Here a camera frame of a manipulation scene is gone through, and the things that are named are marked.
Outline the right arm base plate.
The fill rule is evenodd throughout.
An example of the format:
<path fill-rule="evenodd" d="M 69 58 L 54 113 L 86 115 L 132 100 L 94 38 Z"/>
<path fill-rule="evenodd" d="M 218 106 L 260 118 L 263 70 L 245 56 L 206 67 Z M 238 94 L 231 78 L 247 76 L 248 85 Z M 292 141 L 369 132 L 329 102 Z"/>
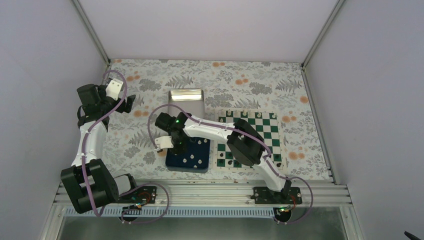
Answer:
<path fill-rule="evenodd" d="M 288 205 L 302 204 L 302 194 L 299 187 L 290 187 L 281 192 L 272 191 L 267 187 L 254 187 L 253 194 L 250 196 L 256 205 Z"/>

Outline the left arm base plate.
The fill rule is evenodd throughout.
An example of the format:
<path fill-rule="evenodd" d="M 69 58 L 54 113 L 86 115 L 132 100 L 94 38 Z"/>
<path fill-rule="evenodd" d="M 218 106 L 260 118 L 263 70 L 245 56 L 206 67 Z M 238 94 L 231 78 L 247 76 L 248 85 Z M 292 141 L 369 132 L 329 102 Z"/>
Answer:
<path fill-rule="evenodd" d="M 130 204 L 130 205 L 145 205 L 154 204 L 156 200 L 157 187 L 152 185 L 143 186 L 136 191 L 119 197 L 114 203 Z"/>

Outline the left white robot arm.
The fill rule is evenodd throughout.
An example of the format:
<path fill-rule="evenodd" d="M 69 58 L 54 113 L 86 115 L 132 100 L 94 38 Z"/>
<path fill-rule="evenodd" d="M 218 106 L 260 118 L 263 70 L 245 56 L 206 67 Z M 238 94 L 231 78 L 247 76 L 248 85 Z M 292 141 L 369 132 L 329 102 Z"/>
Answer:
<path fill-rule="evenodd" d="M 134 95 L 119 97 L 125 90 L 123 84 L 115 78 L 106 85 L 87 84 L 77 89 L 80 140 L 74 161 L 61 171 L 60 179 L 78 214 L 116 203 L 119 196 L 128 203 L 139 197 L 140 190 L 129 173 L 113 177 L 102 161 L 109 115 L 130 113 L 135 100 Z"/>

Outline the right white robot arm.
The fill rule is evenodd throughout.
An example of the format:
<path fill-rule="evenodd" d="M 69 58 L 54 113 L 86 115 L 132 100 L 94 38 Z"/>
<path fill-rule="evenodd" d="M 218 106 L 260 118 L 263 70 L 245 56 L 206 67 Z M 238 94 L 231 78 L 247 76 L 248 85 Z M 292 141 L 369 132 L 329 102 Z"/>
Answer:
<path fill-rule="evenodd" d="M 224 155 L 257 172 L 266 184 L 269 198 L 278 204 L 290 198 L 291 181 L 277 167 L 282 162 L 279 141 L 265 139 L 256 128 L 242 118 L 236 122 L 205 120 L 189 113 L 178 116 L 161 113 L 154 125 L 166 136 L 154 140 L 157 151 L 164 149 L 173 156 L 204 157 L 208 141 L 224 145 Z"/>

